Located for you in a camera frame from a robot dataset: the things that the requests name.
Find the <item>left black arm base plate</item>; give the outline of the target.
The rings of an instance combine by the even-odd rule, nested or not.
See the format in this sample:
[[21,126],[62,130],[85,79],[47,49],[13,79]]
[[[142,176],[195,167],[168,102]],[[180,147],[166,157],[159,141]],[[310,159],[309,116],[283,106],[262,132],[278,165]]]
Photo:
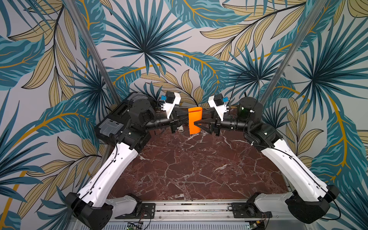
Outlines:
[[115,219],[153,219],[155,208],[155,203],[142,203],[131,214],[123,214],[115,217]]

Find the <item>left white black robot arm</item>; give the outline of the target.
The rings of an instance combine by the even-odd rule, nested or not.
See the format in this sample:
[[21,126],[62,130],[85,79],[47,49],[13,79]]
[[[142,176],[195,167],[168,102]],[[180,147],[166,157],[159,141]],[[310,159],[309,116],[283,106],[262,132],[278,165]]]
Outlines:
[[170,92],[163,96],[163,112],[156,113],[155,102],[130,94],[96,127],[97,137],[114,145],[114,150],[95,176],[78,192],[70,192],[65,203],[72,215],[91,230],[101,230],[110,219],[141,212],[141,201],[126,195],[117,201],[107,197],[114,184],[151,138],[150,130],[170,127],[175,132],[187,116],[176,114],[181,97]]

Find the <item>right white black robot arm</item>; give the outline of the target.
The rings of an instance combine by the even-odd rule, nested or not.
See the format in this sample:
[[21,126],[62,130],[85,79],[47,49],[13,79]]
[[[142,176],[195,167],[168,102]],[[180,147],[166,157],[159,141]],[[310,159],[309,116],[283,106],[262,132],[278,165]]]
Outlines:
[[215,110],[214,114],[207,119],[190,115],[190,130],[198,128],[216,135],[221,130],[242,132],[244,138],[267,157],[294,188],[284,194],[255,193],[246,204],[247,214],[283,212],[306,224],[327,220],[326,214],[338,197],[339,189],[314,175],[276,128],[261,121],[264,107],[255,98],[242,98],[235,116],[228,114],[227,100],[221,94],[211,96],[208,103]]

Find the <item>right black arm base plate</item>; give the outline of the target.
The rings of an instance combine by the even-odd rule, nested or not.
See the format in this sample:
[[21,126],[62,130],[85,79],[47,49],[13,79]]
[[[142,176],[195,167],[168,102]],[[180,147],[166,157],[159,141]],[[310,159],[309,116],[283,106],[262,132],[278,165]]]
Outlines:
[[227,210],[231,211],[236,219],[267,219],[273,217],[271,212],[262,212],[254,204],[250,203],[231,203]]

